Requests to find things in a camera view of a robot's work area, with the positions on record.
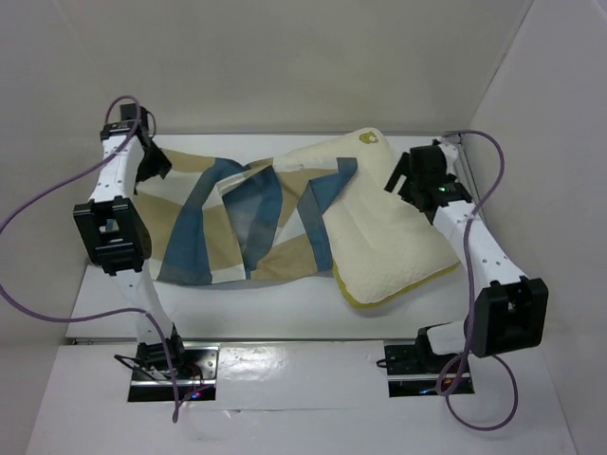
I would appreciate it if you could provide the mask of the blue beige patchwork pillowcase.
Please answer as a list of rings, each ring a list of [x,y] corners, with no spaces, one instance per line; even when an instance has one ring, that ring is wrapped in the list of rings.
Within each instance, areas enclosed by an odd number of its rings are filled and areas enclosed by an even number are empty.
[[[158,282],[206,286],[292,281],[326,272],[333,256],[322,216],[355,175],[354,158],[243,165],[170,151],[164,179],[139,187],[134,203],[152,240]]]

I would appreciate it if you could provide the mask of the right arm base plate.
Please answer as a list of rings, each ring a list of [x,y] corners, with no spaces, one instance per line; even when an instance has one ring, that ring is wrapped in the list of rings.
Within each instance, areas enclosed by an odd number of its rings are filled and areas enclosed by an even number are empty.
[[[436,382],[454,355],[424,353],[413,344],[388,344],[376,366],[387,374],[390,398],[436,396]]]

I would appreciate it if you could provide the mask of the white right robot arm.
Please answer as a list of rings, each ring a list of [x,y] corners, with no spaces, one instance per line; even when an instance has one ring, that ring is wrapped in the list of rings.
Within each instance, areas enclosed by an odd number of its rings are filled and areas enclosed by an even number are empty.
[[[509,260],[479,217],[466,187],[451,173],[457,148],[444,139],[413,147],[398,160],[385,190],[426,216],[448,241],[469,278],[469,314],[418,332],[414,361],[436,371],[450,356],[483,358],[538,346],[549,291]]]

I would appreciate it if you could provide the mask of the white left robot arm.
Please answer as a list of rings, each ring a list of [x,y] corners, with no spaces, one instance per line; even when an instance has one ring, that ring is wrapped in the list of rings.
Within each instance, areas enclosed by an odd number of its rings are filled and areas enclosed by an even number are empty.
[[[149,267],[152,240],[133,202],[138,184],[164,178],[172,168],[153,141],[153,118],[133,100],[120,106],[119,120],[104,121],[98,181],[88,201],[74,207],[73,218],[90,261],[137,309],[135,365],[148,375],[157,371],[175,378],[186,370],[187,355],[154,287]]]

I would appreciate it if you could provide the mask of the cream and yellow pillow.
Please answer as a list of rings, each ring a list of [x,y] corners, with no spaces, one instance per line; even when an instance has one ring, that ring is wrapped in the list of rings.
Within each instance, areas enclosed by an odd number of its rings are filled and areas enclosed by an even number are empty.
[[[333,274],[351,305],[380,306],[457,268],[452,247],[427,218],[384,190],[397,159],[378,129],[362,128],[300,148],[279,162],[318,166],[333,158],[354,158],[358,164],[322,216]]]

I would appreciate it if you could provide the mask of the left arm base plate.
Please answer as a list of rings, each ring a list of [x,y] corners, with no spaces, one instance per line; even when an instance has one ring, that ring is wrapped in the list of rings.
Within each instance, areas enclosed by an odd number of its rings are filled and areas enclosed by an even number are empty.
[[[131,372],[127,401],[131,403],[170,402],[174,400],[173,383],[168,365],[146,367],[136,357],[114,355],[114,359]],[[184,360],[174,364],[174,375],[180,401],[213,401],[219,347],[186,344]]]

